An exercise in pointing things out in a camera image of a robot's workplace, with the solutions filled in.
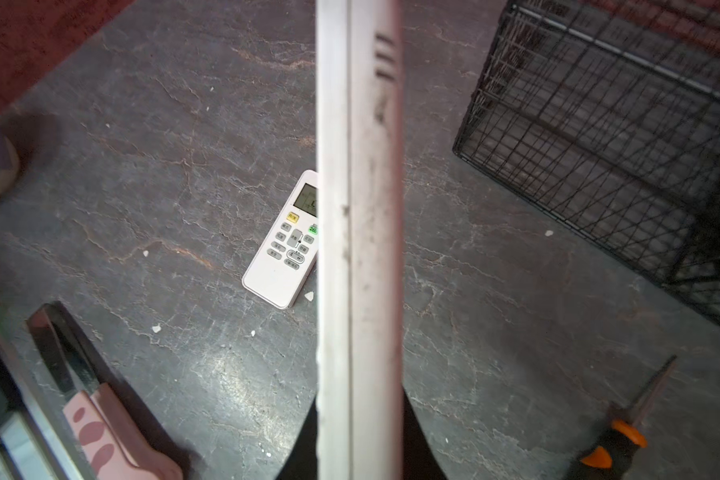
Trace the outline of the grey white remote control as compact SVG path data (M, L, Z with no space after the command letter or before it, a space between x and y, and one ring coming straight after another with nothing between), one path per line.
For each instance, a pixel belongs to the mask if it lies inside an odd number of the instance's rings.
M403 473L402 54L399 2L317 3L322 479Z

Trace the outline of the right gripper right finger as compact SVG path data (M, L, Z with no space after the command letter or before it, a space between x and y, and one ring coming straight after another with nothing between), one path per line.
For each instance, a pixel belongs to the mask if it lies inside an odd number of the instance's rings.
M403 473L404 480L446 480L436 460L413 405L403 391Z

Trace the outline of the orange black screwdriver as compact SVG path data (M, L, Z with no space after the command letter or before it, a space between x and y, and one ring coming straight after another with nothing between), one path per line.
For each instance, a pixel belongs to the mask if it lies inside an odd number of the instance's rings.
M626 476L637 452L647 446L639 425L663 392L677 360L678 356L672 355L626 409L616 409L611 414L607 428L594 446L573 462L565 479L623 479Z

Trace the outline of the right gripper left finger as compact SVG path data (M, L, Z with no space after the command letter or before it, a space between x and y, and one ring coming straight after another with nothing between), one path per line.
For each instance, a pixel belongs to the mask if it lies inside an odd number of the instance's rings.
M280 469L276 480L318 479L318 413L313 399L293 448Z

